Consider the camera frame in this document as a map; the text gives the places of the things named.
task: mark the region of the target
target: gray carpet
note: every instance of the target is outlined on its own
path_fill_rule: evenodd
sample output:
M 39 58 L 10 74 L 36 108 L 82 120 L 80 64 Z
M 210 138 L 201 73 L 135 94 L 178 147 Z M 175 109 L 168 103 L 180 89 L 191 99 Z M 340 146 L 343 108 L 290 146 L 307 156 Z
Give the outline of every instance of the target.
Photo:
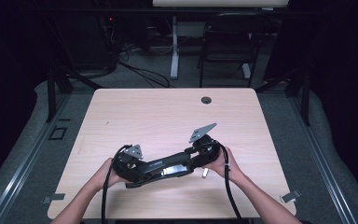
M 197 48 L 190 44 L 189 46 L 189 48 L 185 45 L 181 47 L 179 78 L 170 80 L 172 85 L 177 88 L 198 87 L 198 54 L 195 53 Z M 266 48 L 261 51 L 262 55 L 256 69 L 253 87 L 262 84 L 263 68 L 268 61 L 269 50 L 269 45 L 266 45 Z M 129 56 L 126 63 L 161 73 L 165 77 L 169 76 L 170 53 L 157 54 L 153 51 L 134 50 L 130 52 Z M 121 65 L 114 73 L 94 78 L 93 81 L 106 88 L 151 88 L 150 84 L 142 77 Z M 55 192 L 92 97 L 92 90 L 89 87 L 74 79 L 72 79 L 72 83 L 75 90 L 57 117 L 61 120 L 54 123 L 57 127 L 67 128 L 64 138 L 62 140 L 46 140 L 41 144 L 40 154 L 37 155 L 31 173 L 27 176 L 13 204 L 8 206 L 7 213 L 3 214 L 0 219 L 3 223 L 50 222 L 47 217 L 48 204 L 41 203 L 41 201 L 45 196 Z M 301 128 L 301 120 L 296 118 L 296 109 L 290 104 L 290 99 L 287 99 L 282 93 L 284 86 L 283 83 L 270 93 L 259 94 L 258 97 L 289 188 L 291 190 L 298 189 L 302 193 L 296 202 L 297 216 L 314 224 L 341 223 L 320 171 L 311 156 L 310 141 Z M 44 130 L 44 121 L 48 111 L 46 83 L 38 86 L 36 91 L 38 102 L 33 116 L 0 170 L 0 198 L 10 179 L 21 165 L 23 158 L 32 150 L 38 135 Z M 313 94 L 310 101 L 310 122 L 332 172 L 347 196 L 349 207 L 358 220 L 358 185 L 334 150 L 323 109 Z M 86 220 L 86 223 L 100 223 L 100 221 Z

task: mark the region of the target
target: dark wall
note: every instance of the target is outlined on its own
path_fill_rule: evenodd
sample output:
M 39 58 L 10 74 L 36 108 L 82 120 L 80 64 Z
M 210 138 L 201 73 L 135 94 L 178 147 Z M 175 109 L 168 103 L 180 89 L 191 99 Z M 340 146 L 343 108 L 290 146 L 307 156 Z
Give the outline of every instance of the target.
M 48 51 L 30 22 L 15 1 L 0 1 L 0 167 L 32 114 L 34 87 L 48 71 Z
M 284 21 L 265 78 L 299 67 L 314 53 L 311 89 L 322 100 L 337 153 L 358 181 L 358 1 L 320 2 L 292 1 L 292 9 L 325 10 L 328 16 Z
M 94 8 L 97 0 L 38 0 L 33 7 Z M 42 20 L 45 32 L 58 40 L 76 70 L 101 70 L 112 67 L 111 24 L 97 15 L 62 13 L 46 15 Z
M 358 180 L 358 2 L 332 29 L 312 89 L 322 100 L 338 154 Z

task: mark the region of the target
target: table top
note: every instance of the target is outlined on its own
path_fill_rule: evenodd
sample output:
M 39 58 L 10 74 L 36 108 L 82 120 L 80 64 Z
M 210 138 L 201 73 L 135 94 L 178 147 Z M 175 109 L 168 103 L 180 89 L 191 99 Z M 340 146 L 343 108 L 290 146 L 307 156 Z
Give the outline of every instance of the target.
M 153 0 L 154 7 L 287 7 L 288 0 Z
M 202 97 L 212 101 L 204 104 Z M 123 145 L 139 144 L 144 161 L 190 147 L 195 129 L 217 123 L 208 135 L 230 147 L 240 168 L 267 194 L 280 201 L 289 192 L 255 91 L 252 89 L 111 89 L 97 90 L 79 130 L 48 216 L 55 218 L 103 162 Z M 106 217 L 114 219 L 231 218 L 224 179 L 202 169 L 138 189 L 119 183 L 107 192 Z M 231 190 L 243 217 L 259 217 L 235 185 Z M 101 217 L 102 191 L 84 218 Z M 283 203 L 296 213 L 293 202 Z

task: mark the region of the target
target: wire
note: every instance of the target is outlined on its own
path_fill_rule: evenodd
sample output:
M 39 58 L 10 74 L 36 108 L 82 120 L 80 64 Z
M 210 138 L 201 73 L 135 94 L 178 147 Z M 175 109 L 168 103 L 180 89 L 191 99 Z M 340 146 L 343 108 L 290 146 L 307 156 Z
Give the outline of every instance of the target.
M 242 216 L 240 214 L 240 211 L 238 210 L 237 205 L 235 204 L 234 198 L 232 197 L 231 188 L 230 188 L 229 182 L 228 182 L 228 172 L 229 172 L 228 153 L 227 153 L 226 148 L 223 145 L 220 144 L 220 147 L 222 148 L 223 155 L 225 157 L 225 184 L 226 184 L 227 195 L 228 195 L 229 201 L 231 203 L 232 208 L 234 209 L 234 213 L 237 216 L 239 223 L 243 223 Z
M 164 17 L 164 20 L 165 20 L 165 22 L 167 22 L 168 28 L 169 28 L 170 31 L 171 31 L 171 35 L 173 35 L 173 31 L 172 31 L 171 24 L 168 22 L 168 19 L 167 19 L 166 17 Z M 172 48 L 173 48 L 173 43 L 172 43 L 170 46 L 162 46 L 162 48 L 169 48 L 168 50 L 166 50 L 166 51 L 164 51 L 164 52 L 158 52 L 158 51 L 156 50 L 156 48 L 158 48 L 158 47 L 152 46 L 152 47 L 150 47 L 150 48 L 151 48 L 153 51 L 155 51 L 157 54 L 160 54 L 160 55 L 162 55 L 162 54 L 167 54 L 167 53 L 169 53 L 169 52 L 172 50 Z
M 110 35 L 110 44 L 115 44 L 113 40 L 113 35 L 115 34 L 115 26 L 112 26 L 112 34 Z
M 114 166 L 113 162 L 116 160 L 119 151 L 123 150 L 124 148 L 129 148 L 129 147 L 132 147 L 132 145 L 125 145 L 125 146 L 121 147 L 121 148 L 117 151 L 115 157 L 112 159 L 112 162 L 110 163 L 109 170 L 108 170 L 108 172 L 107 172 L 107 174 L 106 174 L 106 179 L 105 179 L 105 181 L 103 182 L 103 202 L 102 202 L 102 205 L 101 205 L 101 207 L 102 207 L 102 208 L 101 208 L 101 223 L 102 223 L 102 224 L 106 224 L 106 223 L 107 223 L 106 217 L 105 217 L 105 212 L 106 212 L 106 211 L 105 211 L 105 210 L 106 210 L 106 192 L 107 192 L 107 189 L 108 189 L 108 187 L 109 187 L 109 186 L 108 186 L 108 185 L 109 185 L 109 177 L 110 177 L 110 174 L 112 173 L 113 166 Z
M 137 67 L 133 67 L 129 64 L 123 63 L 123 62 L 118 62 L 118 64 L 121 64 L 122 66 L 130 69 L 132 72 L 138 74 L 139 76 L 143 77 L 144 80 L 147 81 L 147 83 L 149 83 L 149 85 L 154 88 L 154 86 L 151 84 L 151 82 L 158 84 L 159 86 L 165 87 L 165 88 L 169 88 L 169 87 L 174 87 L 173 85 L 171 85 L 170 81 L 163 76 L 162 74 L 153 72 L 153 71 L 149 71 L 143 68 L 137 68 Z M 157 79 L 155 77 L 153 77 L 153 75 L 158 76 L 162 79 L 164 79 L 164 81 L 161 81 L 160 79 Z
M 127 46 L 124 46 L 119 54 L 120 59 L 127 62 L 130 59 L 130 52 L 137 49 L 134 44 L 129 44 Z
M 96 74 L 91 74 L 91 75 L 84 75 L 84 74 L 79 74 L 82 75 L 82 77 L 86 77 L 88 79 L 93 79 L 93 78 L 97 78 L 97 77 L 106 77 L 107 75 L 111 74 L 112 72 L 115 71 L 115 68 L 105 68 L 101 73 L 96 73 Z
M 160 38 L 160 39 L 156 39 L 154 40 L 154 42 L 157 42 L 159 40 L 162 40 L 164 38 Z M 186 37 L 184 40 L 182 40 L 182 42 L 178 43 L 177 45 L 178 46 L 181 46 L 183 45 L 187 40 L 190 40 L 190 39 L 193 39 L 192 37 Z M 172 49 L 173 49 L 173 44 L 171 44 L 170 46 L 152 46 L 150 47 L 156 54 L 159 54 L 159 55 L 163 55 L 163 54 L 167 54 L 169 53 Z M 168 50 L 166 51 L 163 51 L 163 52 L 160 52 L 158 51 L 157 49 L 164 49 L 164 48 L 169 48 Z
M 101 208 L 101 223 L 105 224 L 106 223 L 106 217 L 105 217 L 105 210 L 106 210 L 106 192 L 107 192 L 107 188 L 108 188 L 108 184 L 109 184 L 109 177 L 110 177 L 110 173 L 112 173 L 113 170 L 113 161 L 115 159 L 112 159 L 112 162 L 110 163 L 109 166 L 109 171 L 107 172 L 106 175 L 106 179 L 105 182 L 103 183 L 103 202 L 102 202 L 102 208 Z

